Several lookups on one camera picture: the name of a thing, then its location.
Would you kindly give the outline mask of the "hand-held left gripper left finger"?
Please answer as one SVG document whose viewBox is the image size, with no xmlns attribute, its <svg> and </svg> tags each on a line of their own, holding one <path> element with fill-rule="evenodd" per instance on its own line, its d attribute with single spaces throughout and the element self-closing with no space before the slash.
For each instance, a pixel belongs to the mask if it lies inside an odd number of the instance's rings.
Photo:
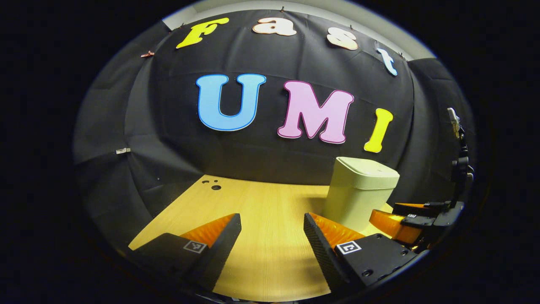
<svg viewBox="0 0 540 304">
<path fill-rule="evenodd" d="M 242 230 L 233 213 L 176 235 L 162 233 L 128 258 L 166 288 L 211 293 Z"/>
</svg>

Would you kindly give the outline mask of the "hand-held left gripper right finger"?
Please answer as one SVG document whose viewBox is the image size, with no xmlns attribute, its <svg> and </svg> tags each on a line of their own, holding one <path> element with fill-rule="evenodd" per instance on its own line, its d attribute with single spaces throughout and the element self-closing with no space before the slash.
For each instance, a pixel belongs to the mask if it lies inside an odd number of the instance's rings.
<svg viewBox="0 0 540 304">
<path fill-rule="evenodd" d="M 359 233 L 307 212 L 303 230 L 333 294 L 372 288 L 407 269 L 418 254 L 381 233 Z"/>
</svg>

